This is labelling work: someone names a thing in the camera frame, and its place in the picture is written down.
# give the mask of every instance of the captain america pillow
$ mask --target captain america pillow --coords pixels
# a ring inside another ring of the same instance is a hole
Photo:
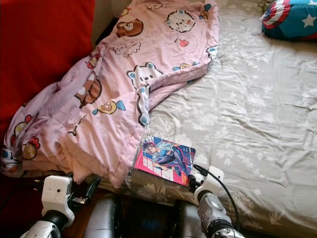
[[[317,0],[276,0],[264,13],[262,29],[277,39],[317,41]]]

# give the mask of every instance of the cartoon character print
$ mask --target cartoon character print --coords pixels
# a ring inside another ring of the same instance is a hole
[[[79,122],[75,125],[75,128],[71,131],[68,131],[68,134],[72,134],[73,136],[77,136],[77,128],[80,125],[80,123],[82,122],[83,119],[85,119],[87,115],[84,115],[82,118],[80,118]]]
[[[209,16],[209,14],[208,14],[208,11],[209,11],[209,9],[211,8],[211,4],[206,4],[205,6],[204,6],[204,10],[205,11],[202,11],[201,13],[200,13],[200,16],[199,16],[199,19],[206,19],[206,20],[208,20],[208,16]]]
[[[24,121],[18,123],[14,128],[14,134],[10,137],[10,144],[11,146],[15,146],[16,144],[16,138],[18,135],[23,131],[23,129],[26,127],[26,125],[32,120],[31,115],[27,115],[24,119]]]
[[[172,12],[170,15],[168,15],[167,21],[165,21],[165,23],[172,30],[184,33],[190,31],[196,22],[187,11],[176,10],[175,12]]]
[[[135,66],[133,70],[127,71],[128,77],[135,89],[149,86],[149,81],[162,75],[152,62],[147,62],[144,66]]]
[[[137,53],[140,50],[141,42],[130,42],[130,43],[122,43],[116,45],[112,49],[117,55],[122,55],[123,57],[128,58],[132,53]]]
[[[14,174],[18,171],[18,164],[20,162],[15,159],[15,157],[12,155],[12,152],[7,148],[3,147],[1,149],[1,172],[9,174]]]
[[[125,15],[127,15],[129,13],[129,11],[131,10],[131,8],[127,7],[123,10],[122,14],[120,15],[120,18],[124,17]]]
[[[85,105],[94,103],[102,92],[102,86],[99,80],[96,79],[96,73],[93,71],[88,76],[85,84],[75,94],[75,97],[80,100],[79,108]]]
[[[157,9],[160,9],[160,8],[163,8],[163,7],[166,8],[166,4],[165,3],[146,3],[145,7],[148,10],[151,10],[151,9],[156,9],[157,10]]]
[[[178,37],[174,40],[174,43],[177,43],[177,42],[179,43],[180,47],[186,47],[189,44],[189,41],[182,40]]]
[[[137,92],[137,109],[139,112],[138,122],[142,127],[145,127],[150,122],[149,116],[149,86],[143,86]]]
[[[214,60],[217,56],[218,46],[209,47],[206,52],[208,53],[208,57]]]
[[[98,112],[105,113],[105,114],[113,114],[117,109],[125,111],[125,105],[123,101],[119,100],[118,102],[115,103],[114,101],[109,100],[104,105],[93,110],[92,114],[96,115]]]
[[[89,69],[94,69],[97,65],[97,61],[101,58],[102,55],[100,53],[94,54],[93,57],[90,58],[88,62],[85,62]]]
[[[143,22],[137,18],[129,22],[121,21],[117,24],[117,36],[138,36],[143,31],[143,27]]]
[[[22,157],[25,160],[32,160],[37,156],[37,150],[41,147],[39,139],[33,136],[29,142],[22,145]]]
[[[179,67],[174,67],[173,68],[173,71],[177,71],[177,70],[180,70],[180,69],[185,69],[185,68],[189,68],[191,66],[195,66],[195,65],[198,65],[199,63],[197,63],[196,61],[193,63],[193,65],[190,65],[188,63],[182,63]]]

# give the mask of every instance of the bedsheet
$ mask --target bedsheet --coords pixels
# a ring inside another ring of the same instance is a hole
[[[120,187],[149,111],[204,75],[217,52],[218,8],[133,0],[94,52],[21,107],[5,136],[1,172],[94,173]]]
[[[155,107],[148,132],[196,149],[224,171],[241,225],[281,238],[317,236],[317,44],[261,33],[262,9],[218,1],[218,58]],[[115,192],[172,204],[188,189],[133,170]],[[233,208],[220,194],[231,218]]]

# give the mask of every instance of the red cushion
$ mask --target red cushion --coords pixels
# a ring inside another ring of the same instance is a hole
[[[1,142],[17,109],[91,51],[95,0],[1,0]]]

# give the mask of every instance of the pillow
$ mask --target pillow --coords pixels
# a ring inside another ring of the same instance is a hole
[[[94,0],[1,0],[1,144],[19,107],[89,54],[94,9]]]
[[[317,0],[276,0],[264,13],[262,29],[277,39],[317,41]]]

